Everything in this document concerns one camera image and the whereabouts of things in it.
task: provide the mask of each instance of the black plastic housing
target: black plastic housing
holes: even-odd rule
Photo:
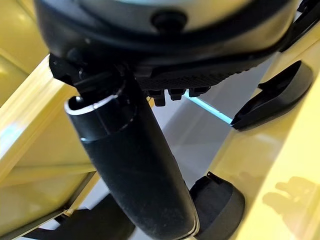
[[[297,61],[271,78],[261,83],[262,91],[251,98],[235,115],[231,125],[244,130],[289,111],[308,91],[314,80],[313,71]]]
[[[198,216],[175,157],[134,80],[86,106],[73,97],[66,112],[119,206],[155,240],[194,235]]]

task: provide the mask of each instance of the yellow floor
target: yellow floor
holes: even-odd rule
[[[246,198],[245,217],[232,240],[320,239],[320,25],[280,54],[262,80],[298,60],[314,83],[290,112],[246,131],[232,130],[209,171]]]

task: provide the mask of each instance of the yellow wall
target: yellow wall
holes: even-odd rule
[[[0,107],[48,54],[32,0],[0,1]]]

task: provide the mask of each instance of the black plastic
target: black plastic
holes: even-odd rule
[[[211,172],[190,190],[198,213],[200,229],[197,240],[227,240],[239,226],[245,197],[230,182]]]
[[[211,87],[257,66],[285,44],[296,1],[253,0],[217,24],[181,34],[121,29],[73,0],[35,0],[35,6],[52,54],[84,68],[125,62],[142,90],[159,91]]]
[[[85,106],[65,106],[91,161],[127,216],[155,240],[198,230],[194,203],[175,157],[138,84]]]
[[[24,237],[37,240],[129,240],[135,228],[109,194],[92,210],[76,210],[71,217],[65,216],[57,229],[36,228]]]
[[[280,50],[284,52],[302,38],[313,26],[320,21],[319,0],[304,0],[300,4],[298,11],[302,14],[291,26],[291,34],[288,42]]]
[[[241,130],[287,112],[308,91],[313,78],[309,66],[302,61],[295,62],[269,81],[259,84],[262,91],[241,108],[231,125]]]

